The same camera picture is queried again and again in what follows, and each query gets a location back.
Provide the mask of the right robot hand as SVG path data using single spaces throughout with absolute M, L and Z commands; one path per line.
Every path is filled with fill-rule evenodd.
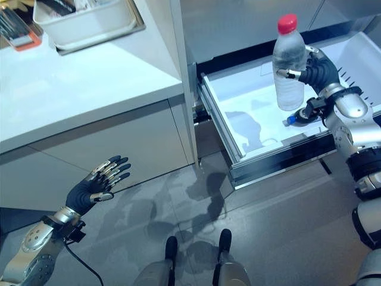
M 310 85 L 316 94 L 333 86 L 341 86 L 339 73 L 334 63 L 320 49 L 306 45 L 307 65 L 305 70 L 277 69 L 276 75 Z

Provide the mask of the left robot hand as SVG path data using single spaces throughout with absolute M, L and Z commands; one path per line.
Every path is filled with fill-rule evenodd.
M 85 215 L 96 203 L 114 198 L 113 188 L 130 176 L 127 157 L 114 156 L 95 167 L 68 193 L 65 206 Z

